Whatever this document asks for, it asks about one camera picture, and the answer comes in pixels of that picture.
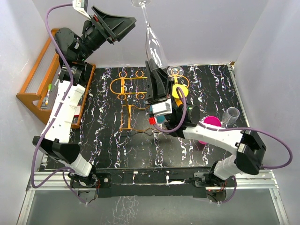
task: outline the wooden frame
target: wooden frame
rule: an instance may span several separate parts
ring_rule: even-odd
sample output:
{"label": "wooden frame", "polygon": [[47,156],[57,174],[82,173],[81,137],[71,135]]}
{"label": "wooden frame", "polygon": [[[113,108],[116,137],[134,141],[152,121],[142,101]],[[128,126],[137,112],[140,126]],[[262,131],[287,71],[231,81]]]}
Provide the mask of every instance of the wooden frame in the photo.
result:
{"label": "wooden frame", "polygon": [[[51,31],[52,35],[55,35],[55,33],[57,32],[58,29],[53,29]],[[43,100],[47,94],[47,89],[48,89],[48,85],[53,81],[54,76],[56,74],[56,71],[58,69],[58,67],[60,66],[59,63],[59,55],[55,54],[50,66],[42,80],[42,83],[40,85],[40,87],[38,88],[38,91],[36,93],[27,93],[26,90],[30,84],[30,82],[32,82],[32,78],[34,76],[34,74],[37,71],[37,68],[39,67],[49,45],[51,43],[51,39],[50,37],[48,38],[48,40],[46,41],[40,55],[38,56],[34,66],[32,67],[29,75],[27,76],[24,85],[22,86],[20,92],[16,95],[16,97],[30,110],[32,111],[36,117],[38,117],[44,124],[46,124],[50,118],[50,114],[52,112],[51,109],[41,109]],[[87,95],[89,93],[89,89],[90,89],[90,84],[93,78],[93,74],[96,68],[96,65],[92,64],[93,68],[92,68],[92,72],[90,74],[90,78],[89,78],[89,82],[87,84],[86,87],[86,91],[84,93],[84,97],[83,97],[83,101],[82,101],[82,107],[80,109],[80,113],[77,119],[76,123],[73,123],[71,128],[79,128],[80,127],[80,120],[81,117],[83,115],[83,111],[84,111],[84,105],[87,99]]]}

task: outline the gray floor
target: gray floor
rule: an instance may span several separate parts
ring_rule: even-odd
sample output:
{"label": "gray floor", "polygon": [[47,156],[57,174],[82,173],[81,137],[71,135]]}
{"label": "gray floor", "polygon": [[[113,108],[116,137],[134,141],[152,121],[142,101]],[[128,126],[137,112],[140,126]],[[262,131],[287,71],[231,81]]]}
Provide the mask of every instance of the gray floor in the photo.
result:
{"label": "gray floor", "polygon": [[278,225],[268,189],[238,189],[221,206],[189,196],[114,197],[89,207],[69,191],[37,191],[28,225]]}

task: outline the white label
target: white label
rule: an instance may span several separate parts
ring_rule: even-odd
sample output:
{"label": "white label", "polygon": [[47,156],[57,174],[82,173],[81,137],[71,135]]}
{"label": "white label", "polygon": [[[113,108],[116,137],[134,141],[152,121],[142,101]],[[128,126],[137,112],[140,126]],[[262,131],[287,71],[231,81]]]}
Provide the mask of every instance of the white label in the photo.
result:
{"label": "white label", "polygon": [[75,49],[77,49],[79,47],[79,44],[78,44],[78,42],[75,44]]}

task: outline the blue object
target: blue object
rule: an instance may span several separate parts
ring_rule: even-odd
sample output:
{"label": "blue object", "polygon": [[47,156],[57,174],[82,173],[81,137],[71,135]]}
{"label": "blue object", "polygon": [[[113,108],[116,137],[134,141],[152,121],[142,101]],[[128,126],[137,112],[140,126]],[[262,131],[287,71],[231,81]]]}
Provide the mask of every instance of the blue object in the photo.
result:
{"label": "blue object", "polygon": [[165,117],[164,116],[156,116],[155,117],[157,120],[157,123],[163,123],[165,121]]}

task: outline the wine glass stem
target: wine glass stem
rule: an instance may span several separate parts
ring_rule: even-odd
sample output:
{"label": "wine glass stem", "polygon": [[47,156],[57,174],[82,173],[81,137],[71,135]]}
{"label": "wine glass stem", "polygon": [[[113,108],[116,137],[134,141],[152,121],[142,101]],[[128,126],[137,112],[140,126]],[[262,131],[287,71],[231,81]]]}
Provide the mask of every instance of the wine glass stem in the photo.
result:
{"label": "wine glass stem", "polygon": [[142,13],[144,14],[146,26],[150,27],[150,24],[148,22],[148,15],[147,15],[147,11],[146,11],[146,4],[142,4],[141,8],[142,8]]}

